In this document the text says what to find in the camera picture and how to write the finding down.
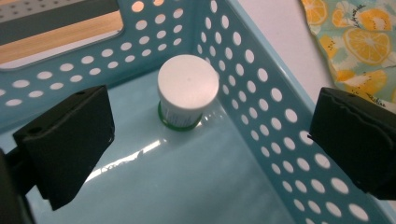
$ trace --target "white lid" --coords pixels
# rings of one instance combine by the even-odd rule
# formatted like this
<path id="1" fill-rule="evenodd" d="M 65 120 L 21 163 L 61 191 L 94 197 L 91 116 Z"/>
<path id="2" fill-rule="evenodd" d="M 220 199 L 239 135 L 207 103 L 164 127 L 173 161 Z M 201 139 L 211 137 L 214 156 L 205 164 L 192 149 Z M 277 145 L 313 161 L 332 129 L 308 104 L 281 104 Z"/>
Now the white lid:
<path id="1" fill-rule="evenodd" d="M 209 105 L 219 90 L 215 69 L 204 59 L 178 55 L 160 69 L 158 89 L 170 104 L 183 109 L 199 109 Z"/>

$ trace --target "wooden surface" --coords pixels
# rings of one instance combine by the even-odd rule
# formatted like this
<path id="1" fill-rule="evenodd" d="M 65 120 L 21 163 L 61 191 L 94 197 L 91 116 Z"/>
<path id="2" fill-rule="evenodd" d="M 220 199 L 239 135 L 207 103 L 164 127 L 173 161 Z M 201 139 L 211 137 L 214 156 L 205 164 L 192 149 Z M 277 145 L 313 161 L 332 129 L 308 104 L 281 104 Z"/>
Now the wooden surface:
<path id="1" fill-rule="evenodd" d="M 0 46 L 0 64 L 122 29 L 119 11 Z"/>

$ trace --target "lemon print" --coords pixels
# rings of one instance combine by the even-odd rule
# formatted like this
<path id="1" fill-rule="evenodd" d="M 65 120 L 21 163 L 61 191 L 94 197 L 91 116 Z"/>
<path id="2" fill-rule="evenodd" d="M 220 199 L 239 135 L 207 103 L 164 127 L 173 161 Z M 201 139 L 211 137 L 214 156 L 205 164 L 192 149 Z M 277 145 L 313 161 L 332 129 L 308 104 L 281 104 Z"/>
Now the lemon print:
<path id="1" fill-rule="evenodd" d="M 361 26 L 369 31 L 389 31 L 392 28 L 389 14 L 379 8 L 365 10 L 357 17 Z"/>
<path id="2" fill-rule="evenodd" d="M 332 38 L 328 35 L 324 35 L 320 38 L 319 43 L 326 51 L 327 56 L 332 59 L 338 51 L 338 48 L 335 46 L 335 42 L 332 40 Z"/>
<path id="3" fill-rule="evenodd" d="M 354 76 L 355 72 L 352 70 L 341 70 L 337 72 L 337 78 L 335 80 L 339 82 L 344 82 L 349 80 L 350 78 L 353 78 Z"/>
<path id="4" fill-rule="evenodd" d="M 321 25 L 326 21 L 327 6 L 322 0 L 302 0 L 306 19 L 310 25 Z"/>
<path id="5" fill-rule="evenodd" d="M 377 70 L 361 76 L 352 77 L 344 81 L 344 84 L 346 85 L 346 90 L 349 92 L 354 92 L 356 89 L 374 95 L 384 88 L 387 80 L 387 74 L 383 70 Z"/>
<path id="6" fill-rule="evenodd" d="M 390 40 L 384 33 L 352 28 L 344 32 L 344 41 L 353 55 L 370 65 L 381 64 L 390 53 Z"/>
<path id="7" fill-rule="evenodd" d="M 341 8 L 337 8 L 332 13 L 332 24 L 335 27 L 347 27 L 349 25 L 347 18 L 345 18 L 345 13 Z"/>

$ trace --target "white cylindrical object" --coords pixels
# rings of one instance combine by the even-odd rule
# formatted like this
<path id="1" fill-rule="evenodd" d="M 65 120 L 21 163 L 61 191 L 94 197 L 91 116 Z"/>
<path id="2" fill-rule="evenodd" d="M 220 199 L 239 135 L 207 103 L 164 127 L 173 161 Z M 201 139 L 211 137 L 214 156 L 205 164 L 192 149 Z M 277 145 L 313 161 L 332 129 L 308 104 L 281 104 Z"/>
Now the white cylindrical object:
<path id="1" fill-rule="evenodd" d="M 162 122 L 179 131 L 194 128 L 218 90 L 218 74 L 204 59 L 187 54 L 169 59 L 158 75 Z"/>

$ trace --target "perforated plastic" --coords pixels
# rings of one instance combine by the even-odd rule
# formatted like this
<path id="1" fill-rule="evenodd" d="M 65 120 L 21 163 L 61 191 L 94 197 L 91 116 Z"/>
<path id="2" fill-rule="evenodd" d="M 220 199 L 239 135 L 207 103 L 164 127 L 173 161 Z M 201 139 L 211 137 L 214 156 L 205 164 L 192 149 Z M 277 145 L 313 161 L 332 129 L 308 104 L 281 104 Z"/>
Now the perforated plastic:
<path id="1" fill-rule="evenodd" d="M 313 103 L 236 1 L 119 4 L 125 28 L 118 36 L 1 71 L 0 130 L 74 91 L 134 82 L 171 56 L 192 53 L 218 71 L 222 107 L 296 223 L 391 222 L 307 137 Z"/>

